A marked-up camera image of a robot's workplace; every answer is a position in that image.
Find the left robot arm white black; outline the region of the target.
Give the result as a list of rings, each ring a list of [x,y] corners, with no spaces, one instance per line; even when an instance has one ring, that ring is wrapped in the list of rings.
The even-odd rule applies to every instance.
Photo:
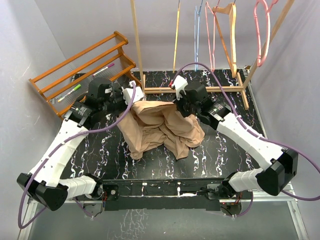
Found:
[[[94,78],[88,91],[78,96],[64,115],[61,128],[49,149],[29,173],[21,173],[17,183],[23,197],[29,196],[51,211],[58,210],[66,200],[87,195],[93,200],[103,195],[99,178],[85,174],[76,178],[61,179],[61,175],[87,135],[102,129],[93,127],[107,114],[122,120],[134,102],[137,87],[131,83],[123,88],[118,82]]]

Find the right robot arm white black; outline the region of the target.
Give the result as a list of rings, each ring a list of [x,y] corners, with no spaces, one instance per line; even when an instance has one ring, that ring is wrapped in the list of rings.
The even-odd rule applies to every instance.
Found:
[[[263,190],[277,196],[297,173],[298,153],[262,140],[248,125],[239,123],[224,102],[215,102],[206,87],[176,79],[171,86],[176,93],[174,103],[183,117],[195,115],[202,123],[227,136],[245,150],[258,163],[259,168],[237,171],[226,177],[216,187],[221,197],[235,198],[242,191]]]

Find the gold yellow hanger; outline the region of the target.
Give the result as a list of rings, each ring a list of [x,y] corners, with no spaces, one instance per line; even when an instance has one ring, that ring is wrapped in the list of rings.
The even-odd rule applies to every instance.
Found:
[[[176,70],[176,61],[177,61],[177,48],[178,48],[178,35],[179,35],[179,22],[180,22],[180,9],[181,9],[181,1],[178,1],[177,6],[177,15],[176,15],[176,28],[175,28],[175,40],[174,40],[174,51],[173,51],[173,66],[172,71]]]

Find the beige t shirt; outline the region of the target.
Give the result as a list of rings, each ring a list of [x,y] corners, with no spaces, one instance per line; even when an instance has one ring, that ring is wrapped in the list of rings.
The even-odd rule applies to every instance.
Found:
[[[135,102],[117,127],[134,160],[161,145],[177,160],[186,158],[189,149],[198,147],[205,138],[193,114],[183,117],[174,103],[166,101]]]

